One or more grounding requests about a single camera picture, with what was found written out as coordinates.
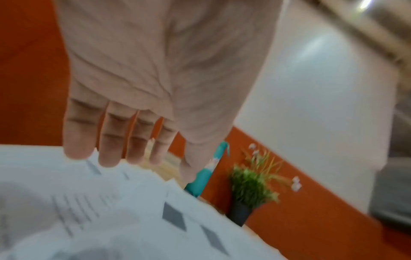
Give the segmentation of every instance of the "ceiling light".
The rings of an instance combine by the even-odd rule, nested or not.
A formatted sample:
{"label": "ceiling light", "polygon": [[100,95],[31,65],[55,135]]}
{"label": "ceiling light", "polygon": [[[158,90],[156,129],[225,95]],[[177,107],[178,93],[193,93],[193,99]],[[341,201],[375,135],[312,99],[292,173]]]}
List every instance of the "ceiling light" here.
{"label": "ceiling light", "polygon": [[363,12],[368,9],[368,7],[371,5],[372,0],[363,0],[360,5],[358,6],[358,10],[360,12]]}

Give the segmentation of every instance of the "potted plant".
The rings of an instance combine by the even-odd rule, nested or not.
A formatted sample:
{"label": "potted plant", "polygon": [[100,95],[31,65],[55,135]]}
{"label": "potted plant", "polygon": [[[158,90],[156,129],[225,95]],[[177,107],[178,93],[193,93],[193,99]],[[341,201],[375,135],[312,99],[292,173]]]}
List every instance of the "potted plant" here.
{"label": "potted plant", "polygon": [[278,192],[272,191],[270,181],[275,180],[281,184],[298,191],[301,188],[298,177],[289,179],[278,175],[283,161],[270,160],[270,153],[265,151],[263,155],[259,150],[254,150],[249,155],[245,150],[245,164],[235,165],[229,175],[232,189],[231,207],[227,217],[242,227],[253,210],[264,203],[271,201],[279,203]]}

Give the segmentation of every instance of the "orange wall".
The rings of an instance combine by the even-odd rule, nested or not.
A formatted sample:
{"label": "orange wall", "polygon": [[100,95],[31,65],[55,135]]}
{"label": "orange wall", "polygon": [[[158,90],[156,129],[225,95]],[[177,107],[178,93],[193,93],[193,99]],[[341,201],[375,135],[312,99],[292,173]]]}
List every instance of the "orange wall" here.
{"label": "orange wall", "polygon": [[[0,24],[7,24],[0,27],[0,143],[59,146],[69,68],[51,3],[3,1]],[[240,148],[255,143],[237,128],[227,141],[230,157],[224,155],[203,194],[223,211],[230,202],[227,172],[242,160]],[[170,151],[181,157],[183,147],[178,135]],[[379,223],[291,164],[282,174],[299,176],[303,188],[294,193],[277,187],[281,204],[261,206],[247,225],[290,260],[411,259],[404,253],[411,248],[408,237],[383,233]]]}

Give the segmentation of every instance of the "black plant pot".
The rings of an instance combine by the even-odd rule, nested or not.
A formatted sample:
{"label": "black plant pot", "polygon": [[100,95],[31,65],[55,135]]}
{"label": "black plant pot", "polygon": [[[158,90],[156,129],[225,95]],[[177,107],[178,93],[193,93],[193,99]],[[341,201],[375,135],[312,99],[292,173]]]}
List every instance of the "black plant pot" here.
{"label": "black plant pot", "polygon": [[236,223],[238,226],[242,227],[246,222],[247,218],[251,215],[254,209],[249,208],[237,200],[231,200],[230,211],[227,217],[232,222]]}

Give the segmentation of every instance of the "white wall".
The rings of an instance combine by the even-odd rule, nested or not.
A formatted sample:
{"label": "white wall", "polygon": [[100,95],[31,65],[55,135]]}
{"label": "white wall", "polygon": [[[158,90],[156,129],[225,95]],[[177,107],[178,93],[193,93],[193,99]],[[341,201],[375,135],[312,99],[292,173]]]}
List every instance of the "white wall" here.
{"label": "white wall", "polygon": [[293,0],[235,125],[366,212],[397,79],[389,62]]}

